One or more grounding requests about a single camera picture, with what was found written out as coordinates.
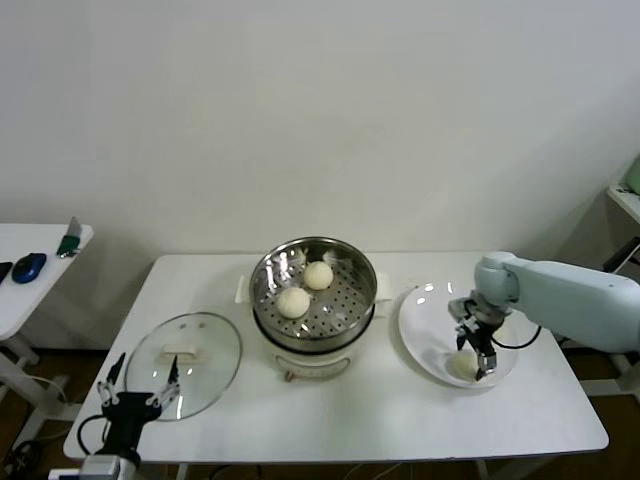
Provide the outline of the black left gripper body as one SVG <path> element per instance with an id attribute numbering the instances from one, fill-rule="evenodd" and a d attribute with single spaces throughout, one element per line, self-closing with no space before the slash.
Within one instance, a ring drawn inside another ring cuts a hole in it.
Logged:
<path id="1" fill-rule="evenodd" d="M 139 458 L 137 447 L 142 430 L 160 416 L 160 407 L 154 405 L 153 397 L 149 392 L 121 392 L 116 396 L 116 404 L 110 402 L 102 408 L 110 428 L 99 455 Z"/>

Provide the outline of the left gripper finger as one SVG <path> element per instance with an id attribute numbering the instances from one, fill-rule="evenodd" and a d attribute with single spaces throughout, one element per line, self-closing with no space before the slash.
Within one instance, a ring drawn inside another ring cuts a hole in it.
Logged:
<path id="1" fill-rule="evenodd" d="M 124 364 L 125 354 L 122 353 L 115 364 L 113 364 L 103 381 L 97 383 L 98 394 L 103 406 L 115 405 L 119 402 L 115 390 L 116 381 Z"/>
<path id="2" fill-rule="evenodd" d="M 154 408 L 167 408 L 180 393 L 178 357 L 175 356 L 169 370 L 167 382 L 148 400 L 147 405 Z"/>

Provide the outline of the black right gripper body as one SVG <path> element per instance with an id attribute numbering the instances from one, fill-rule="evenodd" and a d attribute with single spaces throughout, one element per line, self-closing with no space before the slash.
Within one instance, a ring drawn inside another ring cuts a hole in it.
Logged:
<path id="1" fill-rule="evenodd" d="M 454 316 L 456 328 L 463 326 L 466 330 L 466 343 L 475 353 L 494 350 L 492 337 L 500 328 L 500 316 L 488 314 L 463 314 Z"/>

